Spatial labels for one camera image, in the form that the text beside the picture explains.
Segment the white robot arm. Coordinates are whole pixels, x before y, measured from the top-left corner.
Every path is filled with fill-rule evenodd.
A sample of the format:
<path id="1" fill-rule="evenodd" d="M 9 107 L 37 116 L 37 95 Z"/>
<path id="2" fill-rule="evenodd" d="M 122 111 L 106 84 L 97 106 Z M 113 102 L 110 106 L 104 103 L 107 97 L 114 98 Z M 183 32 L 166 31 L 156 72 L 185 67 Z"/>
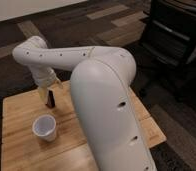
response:
<path id="1" fill-rule="evenodd" d="M 157 171 L 131 99 L 136 62 L 113 46 L 50 48 L 32 36 L 16 45 L 13 58 L 46 91 L 55 71 L 71 73 L 71 100 L 99 171 Z"/>

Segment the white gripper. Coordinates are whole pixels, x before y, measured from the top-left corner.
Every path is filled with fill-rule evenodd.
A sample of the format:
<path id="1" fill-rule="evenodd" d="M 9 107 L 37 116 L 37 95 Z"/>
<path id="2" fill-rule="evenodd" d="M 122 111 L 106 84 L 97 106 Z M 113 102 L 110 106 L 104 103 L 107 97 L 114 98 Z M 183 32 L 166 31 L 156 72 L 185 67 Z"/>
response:
<path id="1" fill-rule="evenodd" d="M 57 78 L 52 68 L 36 68 L 33 70 L 33 79 L 38 88 L 38 93 L 43 102 L 48 101 L 48 89 L 54 82 L 59 88 L 63 88 L 62 82 Z"/>

